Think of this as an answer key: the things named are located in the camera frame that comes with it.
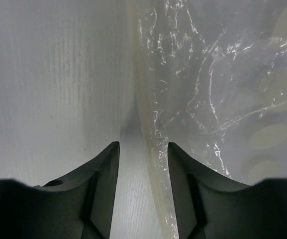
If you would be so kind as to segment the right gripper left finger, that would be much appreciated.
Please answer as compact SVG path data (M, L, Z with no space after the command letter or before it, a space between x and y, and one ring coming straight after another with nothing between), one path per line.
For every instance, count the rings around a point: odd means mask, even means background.
M0 179L0 239L107 239L120 146L44 186Z

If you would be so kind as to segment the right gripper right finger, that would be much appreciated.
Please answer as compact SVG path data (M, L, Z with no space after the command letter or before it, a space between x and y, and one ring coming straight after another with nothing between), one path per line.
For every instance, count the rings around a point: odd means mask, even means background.
M168 166L182 239L287 239L287 179L249 186L168 144Z

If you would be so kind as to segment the clear zip top bag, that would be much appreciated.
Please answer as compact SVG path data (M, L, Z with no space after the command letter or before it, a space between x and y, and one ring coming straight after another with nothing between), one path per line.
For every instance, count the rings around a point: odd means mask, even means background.
M287 179L287 0L129 0L162 238L180 239L168 144L234 181Z

